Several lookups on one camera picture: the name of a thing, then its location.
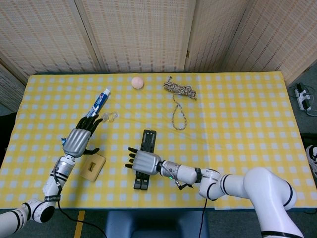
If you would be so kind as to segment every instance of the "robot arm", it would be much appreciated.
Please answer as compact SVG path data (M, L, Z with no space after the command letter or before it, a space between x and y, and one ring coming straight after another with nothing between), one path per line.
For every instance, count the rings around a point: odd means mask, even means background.
M60 200L62 188L75 166L75 158L99 151L99 148L93 151L86 149L91 135L102 121L102 119L95 121L97 117L98 115L82 118L69 134L63 146L65 155L58 159L43 187L44 201L31 199L19 208L0 215L0 238L19 231L30 219L38 223L45 223L51 219L55 204Z
M255 167L244 176L220 175L212 169L199 169L180 165L149 152L128 148L132 165L126 167L148 175L162 176L186 184L200 183L199 194L215 201L224 195L249 199L256 211L263 237L303 238L303 234L286 213L297 200L295 189L266 168Z

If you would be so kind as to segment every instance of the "cable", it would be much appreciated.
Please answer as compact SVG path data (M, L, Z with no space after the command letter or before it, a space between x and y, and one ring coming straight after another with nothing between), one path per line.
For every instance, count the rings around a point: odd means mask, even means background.
M306 114L311 116L311 117L317 117L317 115L310 114L307 110L306 110Z
M310 103L311 104L311 106L313 105L313 103L314 103L314 96L313 96L313 94L310 94L310 96L313 98L312 99L312 102ZM316 112L317 110L316 109L310 109L309 111L314 111L314 112Z
M308 214L308 215L314 215L314 214L316 214L316 213L317 213L317 208L315 209L315 211L314 211L314 212L304 212L304 213L306 213L306 214Z
M313 88L313 87L311 87L311 86L308 86L308 85L305 85L305 84L304 84L304 86L307 87L307 88L311 88L314 92L316 91L315 88Z
M290 88L288 88L288 90L290 90L290 89L292 89L292 88L295 88L296 87L296 85L294 85L294 86L292 86L292 87L290 87ZM298 97L294 97L294 96L292 96L292 95L289 95L289 94L287 94L288 96L290 96L291 98L299 98L299 96Z
M63 190L62 187L61 187L61 185L60 185L60 183L59 183L58 178L56 178L56 166L57 166L57 164L59 163L60 159L61 159L61 157L56 161L55 166L54 166L54 171L53 171L54 179L55 179L56 185L58 186L58 195L60 195L61 191ZM68 219L70 219L71 221L74 221L74 222L81 222L81 223L83 223L83 224L87 224L87 225L89 225L89 226L93 226L93 227L97 228L99 231L101 231L101 232L103 233L103 235L105 236L105 238L107 238L105 232L104 232L100 227L96 226L96 225L93 224L93 223L84 222L84 221L80 221L80 220L76 220L76 219L71 218L67 213L65 213L65 212L61 209L60 204L59 204L59 201L57 201L57 204L58 204L58 208L59 208L59 210L61 211L61 213L64 214Z
M170 174L170 175L173 177L173 179L175 180L175 183L176 183L177 187L179 188L181 185L180 185L179 181L175 178L174 174L173 174L171 171L169 171L167 168L165 168L165 166L163 165L163 163L161 164L161 166L162 166L167 172L169 172L169 174Z
M96 226L96 225L93 224L93 223L84 222L84 221L80 221L80 220L76 220L76 219L71 218L67 213L65 213L65 212L61 209L60 204L59 204L59 201L57 202L57 204L58 204L58 208L59 208L59 210L61 211L61 213L64 214L68 219L70 219L70 220L72 220L72 221L74 221L74 222L81 222L81 223L83 223L83 224L87 224L87 225L89 225L89 226L93 226L93 227L97 228L99 231L101 231L101 232L104 234L105 238L107 238L105 232L104 232L100 227Z
M204 221L204 213L205 213L206 205L207 205L207 199L206 199L206 201L205 201L205 205L204 205L204 208L203 208L202 221L201 221L201 223L200 223L200 229L199 229L198 238L200 238L200 235L201 235L201 233L202 233L203 221Z

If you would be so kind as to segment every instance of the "power cord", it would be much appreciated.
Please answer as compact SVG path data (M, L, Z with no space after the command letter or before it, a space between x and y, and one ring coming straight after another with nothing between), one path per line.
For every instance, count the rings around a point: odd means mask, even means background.
M83 224L87 224L87 225L89 225L89 226L95 227L95 228L97 228L99 231L101 231L101 232L104 234L105 238L107 238L105 232L104 232L100 227L98 227L97 225L95 225L95 224L93 224L93 223L90 223L90 222L84 222L84 221L80 221L80 220L76 220L76 219L71 218L67 213L65 213L65 212L61 209L60 204L59 204L59 201L57 202L57 204L58 204L58 208L59 208L59 210L61 211L61 213L64 214L68 219L70 219L70 220L72 220L72 221L74 221L74 222L81 222L81 223L83 223Z
M57 187L58 187L58 196L60 195L61 191L63 190L62 187L61 187L61 185L60 185L60 182L59 182L58 178L56 177L56 166L57 166L57 164L59 163L60 159L61 159L61 157L56 161L55 166L54 166L54 169L53 169L53 171L54 171L54 172L53 172L54 179L55 179L56 185L57 185ZM103 233L103 235L105 236L105 238L107 238L105 232L104 232L100 227L98 227L97 225L95 225L95 224L93 224L93 223L90 223L90 222L84 222L84 221L80 221L80 220L73 219L73 218L71 218L66 212L64 212L64 211L62 210L62 208L60 207L59 201L57 201L57 205L58 205L58 208L59 208L59 210L61 211L61 213L64 214L64 215L65 215L68 219L70 219L71 221L81 222L81 223L83 223L83 224L87 224L87 225L89 225L89 226L95 227L95 228L97 228L99 231L101 231L101 232Z
M174 174L173 174L171 171L169 171L167 168L165 168L165 166L163 165L163 163L162 163L160 166L161 166L163 169L165 169L165 170L172 176L172 178L175 180L176 185L179 187L179 186L180 186L180 183L179 183L179 181L175 178Z
M290 96L291 98L299 98L299 96L298 96L298 97L296 97L296 96L292 96L292 95L289 95L289 94L288 94L288 96Z
M202 233L203 221L204 221L204 213L205 213L205 210L206 210L206 206L207 206L207 199L205 200L205 205L204 205L204 208L203 208L202 221L201 221L201 223L200 223L200 229L199 229L198 238L200 238L200 235L201 235L201 233Z
M317 115L310 114L307 110L306 110L306 114L311 116L311 117L317 117Z

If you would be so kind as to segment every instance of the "tablecloth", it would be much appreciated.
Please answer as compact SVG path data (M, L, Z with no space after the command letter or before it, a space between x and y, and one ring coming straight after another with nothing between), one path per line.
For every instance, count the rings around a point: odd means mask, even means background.
M145 85L131 87L141 76ZM187 128L171 123L175 103L163 83L191 85L197 100L175 96L183 106ZM67 137L99 94L111 94L101 114L118 112L102 123L88 148L100 147L106 163L97 180L79 176L85 156L62 192L62 207L75 208L201 208L198 185L179 191L174 181L150 177L147 191L134 190L135 172L125 168L127 147L140 148L144 129L157 131L155 153L162 159L221 173L244 174L264 166L296 189L296 207L315 207L316 187L281 72L261 73L129 73L33 75L29 78L10 144L0 169L0 207L14 208L30 198L42 200L42 187ZM183 123L178 111L176 124ZM252 207L249 200L223 196L208 207Z

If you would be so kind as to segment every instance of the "wire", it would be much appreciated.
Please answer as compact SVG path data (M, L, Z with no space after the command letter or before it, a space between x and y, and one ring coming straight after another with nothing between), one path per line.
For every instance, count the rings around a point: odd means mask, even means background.
M72 221L74 221L74 222L81 222L81 223L83 223L83 224L87 224L87 225L89 225L89 226L93 226L93 227L97 228L99 231L101 231L101 232L104 234L105 238L107 238L105 232L104 232L100 227L98 227L98 226L96 226L95 224L90 223L90 222L84 222L84 221L80 221L80 220L76 220L76 219L71 218L67 213L65 213L65 212L61 209L60 204L59 204L59 201L57 202L57 204L58 204L59 210L60 210L60 211L62 212L62 214L64 214L68 219L70 219L70 220L72 220Z
M313 104L314 103L314 96L313 96L313 94L311 94L310 96L313 98L313 101L312 101L312 104Z
M201 223L200 223L200 229L199 229L198 238L200 238L200 235L201 235L201 233L202 233L203 221L204 221L204 213L205 213L205 210L206 210L206 205L207 205L207 199L206 199L206 201L205 201L205 205L204 205L204 208L203 208L202 221L201 221Z
M317 115L310 114L307 110L306 110L306 114L311 116L311 117L317 117Z
M290 89L292 89L292 88L295 88L295 87L296 87L296 85L294 85L294 86L292 86L292 87L288 88L288 90L290 90ZM299 98L299 96L298 96L298 97L294 97L294 96L289 95L289 94L288 94L288 96L290 96L291 98Z
M311 86L308 86L308 85L304 85L305 87L307 88L311 88L314 92L316 91L315 88L311 87Z
M315 209L315 211L314 211L314 212L304 212L304 213L309 214L309 215L314 215L314 214L316 214L316 213L317 213L317 208Z
M53 171L54 179L55 179L56 185L58 186L58 195L60 195L61 191L63 190L62 187L61 187L61 185L58 185L59 180L58 180L58 178L56 178L56 166L57 166L57 164L59 163L60 159L61 159L61 157L56 161L56 163L55 163L55 165L54 165L54 171ZM93 227L97 228L99 231L101 231L101 232L103 233L103 235L105 236L105 238L107 238L105 232L104 232L100 227L96 226L96 225L93 224L93 223L84 222L84 221L80 221L80 220L76 220L76 219L71 218L66 212L64 212L64 211L61 209L60 204L59 204L59 201L57 201L57 204L58 204L58 208L59 208L59 210L61 211L61 213L64 214L68 219L70 219L70 220L72 220L72 221L74 221L74 222L81 222L81 223L83 223L83 224L87 224L87 225L89 225L89 226L93 226Z
M171 171L169 171L167 168L165 168L165 166L163 166L163 163L161 164L161 166L163 167L163 169L165 169L167 172L170 173L170 175L172 176L172 178L173 178L175 181L177 181L177 179L175 178L174 174L172 174Z

